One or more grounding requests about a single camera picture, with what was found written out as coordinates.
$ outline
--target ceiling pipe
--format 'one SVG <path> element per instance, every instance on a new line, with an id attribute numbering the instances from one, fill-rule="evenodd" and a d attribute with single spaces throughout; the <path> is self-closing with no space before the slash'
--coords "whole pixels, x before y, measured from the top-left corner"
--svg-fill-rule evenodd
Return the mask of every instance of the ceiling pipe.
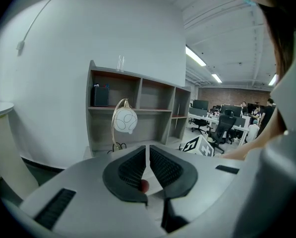
<path id="1" fill-rule="evenodd" d="M 200 24 L 200 23 L 205 24 L 209 20 L 212 20 L 212 19 L 214 19 L 216 17 L 219 17 L 221 15 L 226 15 L 226 13 L 230 13 L 230 12 L 234 12 L 234 11 L 237 11 L 237 10 L 240 10 L 240 9 L 245 9 L 245 8 L 250 8 L 251 7 L 251 5 L 249 5 L 249 4 L 241 3 L 241 4 L 234 5 L 232 7 L 229 7 L 227 9 L 219 10 L 214 14 L 211 14 L 209 16 L 205 16 L 204 18 L 201 18 L 200 20 L 197 20 L 198 18 L 200 18 L 201 16 L 204 16 L 205 14 L 209 13 L 210 11 L 212 11 L 214 9 L 218 9 L 219 7 L 223 7 L 226 4 L 231 3 L 231 2 L 227 2 L 227 3 L 222 4 L 222 5 L 220 5 L 220 6 L 216 7 L 216 8 L 213 8 L 213 9 L 211 9 L 209 11 L 206 11 L 205 13 L 203 13 L 201 15 L 196 16 L 195 18 L 193 18 L 192 20 L 190 20 L 190 21 L 188 21 L 187 23 L 184 24 L 185 30 L 187 30 L 188 28 L 191 28 L 191 27 L 195 27 L 197 24 Z"/>
<path id="2" fill-rule="evenodd" d="M 210 71 L 204 67 L 202 67 L 202 69 L 204 69 L 206 72 L 208 72 L 210 75 L 212 75 L 210 73 Z M 186 67 L 186 71 L 191 74 L 192 76 L 194 76 L 195 78 L 199 79 L 199 81 L 203 81 L 203 82 L 206 82 L 207 80 L 203 80 L 200 76 L 198 76 L 191 68 L 189 67 Z"/>
<path id="3" fill-rule="evenodd" d="M 191 79 L 189 79 L 188 77 L 185 77 L 185 80 L 190 82 L 190 83 L 193 83 L 194 85 L 197 85 L 197 86 L 201 86 L 199 83 L 197 83 L 196 81 L 193 81 Z"/>
<path id="4" fill-rule="evenodd" d="M 192 46 L 194 45 L 198 45 L 202 42 L 205 42 L 205 41 L 208 41 L 208 40 L 211 40 L 211 39 L 214 39 L 214 38 L 217 38 L 217 37 L 221 37 L 222 35 L 225 35 L 225 34 L 229 34 L 231 32 L 234 32 L 234 31 L 243 31 L 243 30 L 250 30 L 250 29 L 257 29 L 257 28 L 260 28 L 260 27 L 264 27 L 264 24 L 259 24 L 259 25 L 256 25 L 256 26 L 248 26 L 248 27 L 241 27 L 241 28 L 236 28 L 236 29 L 232 29 L 230 31 L 226 31 L 226 32 L 223 32 L 223 33 L 220 33 L 220 34 L 217 34 L 217 35 L 214 35 L 214 36 L 211 36 L 211 37 L 208 37 L 206 39 L 203 39 L 203 40 L 200 40 L 198 42 L 195 42 L 192 44 Z"/>
<path id="5" fill-rule="evenodd" d="M 199 85 L 199 86 L 201 86 L 201 84 L 197 81 L 197 80 L 195 80 L 194 78 L 193 78 L 193 76 L 192 75 L 190 75 L 190 74 L 186 74 L 185 75 L 185 78 L 188 78 L 189 80 L 191 80 L 192 81 L 192 83 L 194 83 L 194 84 L 197 84 L 197 85 Z"/>
<path id="6" fill-rule="evenodd" d="M 257 14 L 257 11 L 254 11 L 254 17 L 255 17 L 255 21 L 256 21 L 256 14 Z M 264 28 L 262 29 L 256 29 L 255 30 L 256 34 L 258 35 L 257 36 L 257 41 L 256 41 L 256 64 L 255 64 L 255 71 L 254 71 L 254 74 L 253 74 L 253 82 L 251 83 L 251 86 L 253 86 L 255 84 L 255 81 L 257 79 L 257 76 L 258 76 L 258 72 L 259 72 L 259 69 L 260 69 L 260 64 L 261 64 L 261 57 L 262 57 L 262 54 L 263 54 L 263 40 L 264 40 L 264 37 L 265 37 L 265 31 L 264 31 Z"/>
<path id="7" fill-rule="evenodd" d="M 215 79 L 207 79 L 207 80 L 197 80 L 196 82 L 217 82 Z M 246 81 L 255 81 L 254 79 L 237 79 L 237 80 L 234 80 L 234 79 L 231 79 L 231 80 L 224 80 L 224 82 L 246 82 Z"/>
<path id="8" fill-rule="evenodd" d="M 239 85 L 209 85 L 202 86 L 202 88 L 235 88 L 235 89 L 244 89 L 244 90 L 255 90 L 255 91 L 266 91 L 271 92 L 273 88 L 268 87 L 252 87 L 252 86 L 239 86 Z"/>

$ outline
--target wooden shelf unit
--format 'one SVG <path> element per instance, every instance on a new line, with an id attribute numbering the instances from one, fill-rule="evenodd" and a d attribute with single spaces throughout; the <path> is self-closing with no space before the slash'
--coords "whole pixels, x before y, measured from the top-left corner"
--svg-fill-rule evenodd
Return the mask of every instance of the wooden shelf unit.
<path id="1" fill-rule="evenodd" d="M 95 83 L 109 84 L 109 105 L 91 106 Z M 133 134 L 115 130 L 116 142 L 127 147 L 145 144 L 167 144 L 182 140 L 190 99 L 190 89 L 170 85 L 139 74 L 96 67 L 90 62 L 86 90 L 86 124 L 92 153 L 112 150 L 113 112 L 122 98 L 128 98 L 138 123 Z"/>

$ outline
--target white cable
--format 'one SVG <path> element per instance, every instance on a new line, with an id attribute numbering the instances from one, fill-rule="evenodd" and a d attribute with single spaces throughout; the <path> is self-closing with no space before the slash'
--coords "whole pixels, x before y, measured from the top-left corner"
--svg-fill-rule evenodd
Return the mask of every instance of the white cable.
<path id="1" fill-rule="evenodd" d="M 27 36 L 28 36 L 28 33 L 30 32 L 30 30 L 31 30 L 31 28 L 32 28 L 32 26 L 33 26 L 33 24 L 34 24 L 34 22 L 37 20 L 37 18 L 39 17 L 39 15 L 41 14 L 41 12 L 44 10 L 44 8 L 49 4 L 49 2 L 51 2 L 52 0 L 48 0 L 47 2 L 46 2 L 46 4 L 43 6 L 43 8 L 39 11 L 39 13 L 36 15 L 36 17 L 33 19 L 33 21 L 31 22 L 31 24 L 30 24 L 30 26 L 29 26 L 29 28 L 28 28 L 28 30 L 27 30 L 27 32 L 26 32 L 26 34 L 24 35 L 24 38 L 23 38 L 23 40 L 22 41 L 20 41 L 19 43 L 18 43 L 18 45 L 17 45 L 17 50 L 18 50 L 18 53 L 21 53 L 22 52 L 22 49 L 23 49 L 23 46 L 24 46 L 24 41 L 25 41 L 25 39 L 27 38 Z"/>

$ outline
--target computer monitor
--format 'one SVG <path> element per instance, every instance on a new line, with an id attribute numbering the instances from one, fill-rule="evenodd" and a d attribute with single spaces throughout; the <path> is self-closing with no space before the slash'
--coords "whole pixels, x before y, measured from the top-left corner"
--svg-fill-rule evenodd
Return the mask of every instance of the computer monitor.
<path id="1" fill-rule="evenodd" d="M 240 117 L 241 107 L 236 107 L 232 105 L 222 105 L 221 113 L 224 113 L 226 109 L 232 110 L 234 112 L 234 117 Z"/>
<path id="2" fill-rule="evenodd" d="M 194 100 L 193 101 L 193 107 L 195 109 L 208 109 L 208 101 L 201 101 L 201 100 Z"/>
<path id="3" fill-rule="evenodd" d="M 256 109 L 257 105 L 253 103 L 247 103 L 248 114 L 251 114 L 252 111 Z"/>

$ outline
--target white curved wall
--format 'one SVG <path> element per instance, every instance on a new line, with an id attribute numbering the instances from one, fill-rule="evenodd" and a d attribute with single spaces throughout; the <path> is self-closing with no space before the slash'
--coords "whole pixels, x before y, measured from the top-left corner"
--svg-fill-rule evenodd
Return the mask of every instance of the white curved wall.
<path id="1" fill-rule="evenodd" d="M 15 104 L 10 124 L 21 156 L 66 168 L 88 146 L 85 91 L 90 60 L 184 86 L 180 11 L 162 0 L 47 0 L 0 28 L 0 101 Z"/>

